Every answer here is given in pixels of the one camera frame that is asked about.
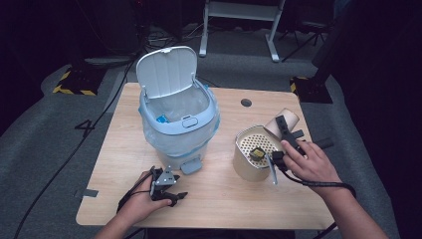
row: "beige container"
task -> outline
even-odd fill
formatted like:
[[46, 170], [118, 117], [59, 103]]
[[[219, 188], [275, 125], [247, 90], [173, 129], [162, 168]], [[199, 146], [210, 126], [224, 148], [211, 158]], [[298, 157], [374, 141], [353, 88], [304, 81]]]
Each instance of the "beige container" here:
[[[281, 115], [285, 117], [289, 130], [292, 130], [299, 121], [299, 118], [288, 109], [283, 109], [277, 114], [277, 117]], [[249, 153], [256, 147], [260, 147], [269, 155], [273, 151], [283, 150], [280, 137], [281, 134], [275, 119], [269, 121], [265, 126], [255, 125], [238, 133], [233, 157], [233, 167], [237, 174], [247, 181], [265, 180], [271, 171], [268, 162], [265, 158], [255, 161]]]

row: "hand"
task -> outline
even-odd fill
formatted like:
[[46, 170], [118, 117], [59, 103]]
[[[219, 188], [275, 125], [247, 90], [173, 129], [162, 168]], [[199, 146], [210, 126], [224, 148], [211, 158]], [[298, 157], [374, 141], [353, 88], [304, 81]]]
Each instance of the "hand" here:
[[[283, 160], [295, 176], [306, 181], [341, 182], [334, 166], [322, 149], [313, 142], [297, 140], [297, 143], [306, 156], [302, 156], [287, 141], [282, 140], [282, 146], [286, 151]], [[311, 187], [311, 189], [320, 197], [326, 198], [328, 194], [342, 188]]]
[[[139, 179], [144, 177], [148, 172], [142, 173]], [[133, 192], [140, 192], [132, 195], [126, 203], [124, 203], [121, 210], [117, 213], [118, 218], [121, 218], [127, 225], [132, 226], [135, 223], [147, 218], [153, 211], [171, 204], [170, 199], [159, 201], [152, 201], [149, 196], [152, 175], [148, 176]]]

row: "gray carpet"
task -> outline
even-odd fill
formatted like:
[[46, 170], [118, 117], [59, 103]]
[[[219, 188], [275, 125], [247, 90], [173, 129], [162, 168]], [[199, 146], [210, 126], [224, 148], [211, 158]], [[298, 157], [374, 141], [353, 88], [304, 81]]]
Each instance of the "gray carpet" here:
[[[266, 32], [211, 34], [207, 56], [198, 58], [199, 80], [211, 87], [288, 92], [290, 77], [314, 75], [317, 69], [311, 59], [320, 42], [316, 47], [309, 44], [285, 63], [273, 63], [264, 41]], [[301, 41], [307, 37], [298, 35]], [[199, 43], [200, 39], [195, 38], [182, 45], [198, 52]], [[296, 46], [296, 41], [289, 34], [275, 44], [283, 57]], [[67, 67], [46, 78], [41, 86], [45, 96], [16, 119], [0, 138], [0, 238], [14, 236], [25, 211], [82, 140], [83, 131], [74, 127], [85, 120], [95, 121], [101, 115], [116, 93], [124, 71], [124, 67], [108, 70], [95, 97], [53, 94]], [[136, 82], [134, 67], [127, 81]], [[359, 202], [387, 235], [399, 238], [389, 197], [344, 106], [341, 88], [333, 78], [326, 85], [334, 101], [332, 105], [301, 104], [312, 137], [334, 139], [335, 146], [326, 153], [340, 177], [355, 187]], [[113, 107], [40, 198], [19, 238], [91, 238], [98, 232], [100, 227], [76, 223], [81, 200], [74, 194], [88, 184], [112, 112]], [[313, 238], [317, 233], [301, 230], [296, 235]], [[340, 238], [340, 235], [333, 231], [326, 238]]]

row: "trash can lid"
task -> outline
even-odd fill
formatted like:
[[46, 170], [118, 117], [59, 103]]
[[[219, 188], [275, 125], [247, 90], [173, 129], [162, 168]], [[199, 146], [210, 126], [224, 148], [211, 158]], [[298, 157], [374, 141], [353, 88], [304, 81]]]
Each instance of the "trash can lid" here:
[[191, 48], [172, 47], [143, 56], [136, 65], [136, 76], [147, 97], [154, 99], [191, 87], [196, 68], [196, 53]]

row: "white trash can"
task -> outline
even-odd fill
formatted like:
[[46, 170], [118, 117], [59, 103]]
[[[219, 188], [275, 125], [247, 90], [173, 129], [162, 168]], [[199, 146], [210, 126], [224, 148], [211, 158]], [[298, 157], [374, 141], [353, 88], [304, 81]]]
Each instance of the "white trash can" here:
[[207, 143], [220, 123], [217, 101], [196, 80], [196, 68], [196, 53], [188, 47], [149, 53], [136, 65], [145, 138], [164, 167], [185, 174], [202, 167]]

